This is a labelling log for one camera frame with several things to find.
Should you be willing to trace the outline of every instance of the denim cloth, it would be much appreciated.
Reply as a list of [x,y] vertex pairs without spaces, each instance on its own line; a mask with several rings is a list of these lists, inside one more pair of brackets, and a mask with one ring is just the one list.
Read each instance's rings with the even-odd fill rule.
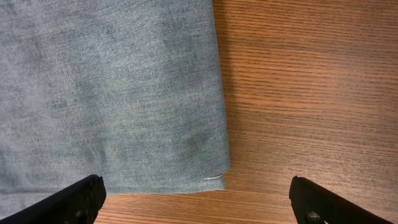
[[0,216],[90,174],[110,194],[224,188],[211,0],[5,0],[0,11]]

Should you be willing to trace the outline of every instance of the wooden surface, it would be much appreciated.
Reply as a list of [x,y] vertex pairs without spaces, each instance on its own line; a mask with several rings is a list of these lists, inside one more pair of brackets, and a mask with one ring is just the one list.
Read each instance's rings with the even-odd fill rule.
[[227,190],[109,197],[97,223],[295,223],[307,177],[398,223],[398,1],[214,0]]

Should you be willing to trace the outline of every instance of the brown wood tabletop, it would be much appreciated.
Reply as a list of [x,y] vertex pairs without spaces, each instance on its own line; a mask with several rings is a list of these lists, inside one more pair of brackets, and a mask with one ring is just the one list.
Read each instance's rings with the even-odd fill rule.
[[96,223],[296,223],[295,175],[398,223],[398,1],[213,4],[227,190],[108,197]]

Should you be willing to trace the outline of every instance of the wooden table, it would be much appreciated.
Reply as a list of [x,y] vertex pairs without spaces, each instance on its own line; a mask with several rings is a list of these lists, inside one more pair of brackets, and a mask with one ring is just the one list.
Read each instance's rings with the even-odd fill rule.
[[227,190],[108,197],[96,223],[295,223],[307,177],[398,223],[398,1],[214,0]]

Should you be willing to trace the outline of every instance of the gray-blue cloth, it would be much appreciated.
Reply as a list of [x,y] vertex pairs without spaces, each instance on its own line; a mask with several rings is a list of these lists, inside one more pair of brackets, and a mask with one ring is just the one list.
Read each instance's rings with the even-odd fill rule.
[[0,11],[0,216],[90,174],[111,194],[223,189],[211,0],[5,0]]

